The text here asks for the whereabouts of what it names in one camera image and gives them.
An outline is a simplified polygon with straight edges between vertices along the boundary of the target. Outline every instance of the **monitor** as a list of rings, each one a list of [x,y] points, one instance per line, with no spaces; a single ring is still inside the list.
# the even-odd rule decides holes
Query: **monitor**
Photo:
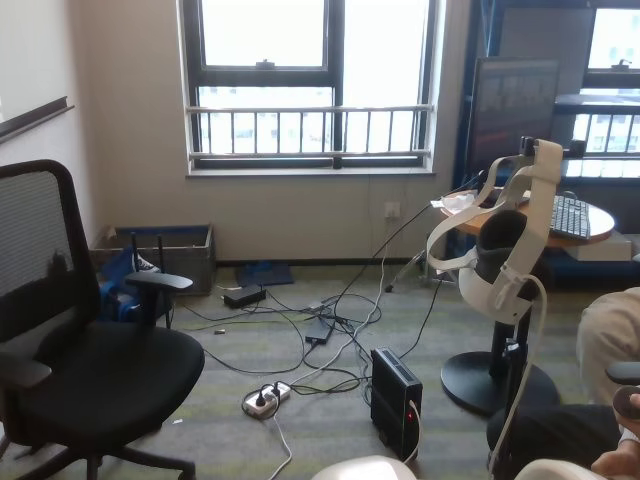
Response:
[[[517,155],[523,135],[549,140],[558,84],[556,60],[486,57],[476,62],[466,173]]]

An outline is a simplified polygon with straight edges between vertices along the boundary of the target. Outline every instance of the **person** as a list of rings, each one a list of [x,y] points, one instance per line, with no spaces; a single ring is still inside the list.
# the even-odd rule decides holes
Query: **person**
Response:
[[[587,307],[576,345],[580,376],[588,405],[522,406],[514,417],[508,442],[510,459],[501,477],[514,478],[530,462],[566,460],[611,477],[640,479],[640,422],[616,417],[611,406],[619,388],[606,368],[619,361],[640,361],[640,288],[604,295]],[[633,402],[640,408],[640,396]],[[487,426],[495,447],[504,411]],[[622,432],[620,426],[626,427]]]
[[[607,377],[616,362],[640,361],[640,287],[608,293],[582,313],[576,345],[589,403],[611,405],[619,388]]]

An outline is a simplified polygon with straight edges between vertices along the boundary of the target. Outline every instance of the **person's hand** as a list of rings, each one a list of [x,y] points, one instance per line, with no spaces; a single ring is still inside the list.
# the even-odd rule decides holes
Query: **person's hand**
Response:
[[[629,397],[631,405],[640,408],[640,395]],[[631,420],[616,413],[616,419],[620,425],[640,437],[640,421]],[[603,477],[615,477],[626,475],[640,480],[640,443],[634,440],[625,440],[618,445],[613,452],[603,453],[591,466],[591,470]]]
[[[608,478],[628,475],[640,479],[640,444],[633,440],[622,442],[617,450],[600,455],[591,470]]]
[[[640,394],[634,393],[629,397],[629,402],[635,408],[640,409]],[[640,421],[638,420],[630,420],[626,417],[623,417],[618,412],[616,412],[616,420],[618,423],[633,433],[636,437],[640,438]]]

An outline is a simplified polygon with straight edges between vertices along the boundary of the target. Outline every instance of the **carpet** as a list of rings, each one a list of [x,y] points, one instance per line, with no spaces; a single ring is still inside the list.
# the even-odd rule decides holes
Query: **carpet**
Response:
[[[337,294],[359,267],[294,267],[296,283],[269,287],[283,304],[303,308],[313,301]],[[388,279],[399,267],[388,267]],[[380,267],[368,269],[353,293],[375,299]],[[219,271],[221,285],[233,284],[233,270]],[[388,346],[404,352],[415,340],[427,312],[433,287],[425,286],[416,275],[408,275],[393,293],[380,301],[382,319],[363,330],[359,341],[365,348]],[[583,402],[575,360],[575,339],[580,312],[597,293],[551,293],[545,338],[536,364],[555,381],[565,403]],[[220,290],[208,297],[179,299],[173,327],[189,331],[201,344],[225,362],[244,370],[286,370],[301,355],[300,339],[289,322],[279,314],[252,315],[217,322],[226,334],[214,335],[212,322],[199,318],[186,308],[212,318],[237,313],[225,308]],[[279,308],[273,299],[261,305]],[[356,297],[345,297],[338,313],[364,320],[371,305]],[[304,335],[304,316],[289,314]],[[532,321],[535,332],[537,319]],[[440,386],[440,368],[452,355],[464,351],[488,350],[492,323],[472,311],[454,287],[442,286],[429,323],[416,349],[405,361],[424,384],[422,400],[423,442],[417,460],[411,465],[419,478],[429,480],[484,479],[487,460],[485,420],[452,403]],[[332,335],[326,346],[319,346],[309,359],[320,364],[331,358],[346,341],[344,334]],[[358,372],[354,349],[345,349],[336,366]],[[132,446],[150,452],[191,459],[197,463],[199,480],[267,479],[286,458],[280,438],[268,420],[261,423],[240,410],[240,400],[250,390],[274,380],[292,381],[308,371],[277,375],[250,375],[229,370],[207,358],[202,376],[186,402],[154,435]],[[345,379],[338,373],[324,373],[309,383],[329,387]],[[354,457],[381,454],[392,456],[378,439],[371,423],[361,389],[334,395],[292,397],[278,414],[293,461],[279,479],[309,479],[322,468]],[[33,457],[14,460],[24,447],[12,445],[0,463],[0,477],[13,478],[37,466],[59,450],[49,446]],[[68,467],[56,479],[84,478],[84,462]],[[175,479],[177,472],[139,467],[105,458],[101,480]]]

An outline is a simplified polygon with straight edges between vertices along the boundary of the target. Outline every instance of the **black stand base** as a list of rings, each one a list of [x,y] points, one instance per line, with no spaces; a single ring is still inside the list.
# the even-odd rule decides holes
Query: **black stand base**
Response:
[[[451,357],[440,374],[445,393],[458,405],[471,412],[490,416],[507,404],[507,375],[489,375],[490,352],[467,352]],[[548,406],[559,402],[553,381],[535,365],[520,405]]]

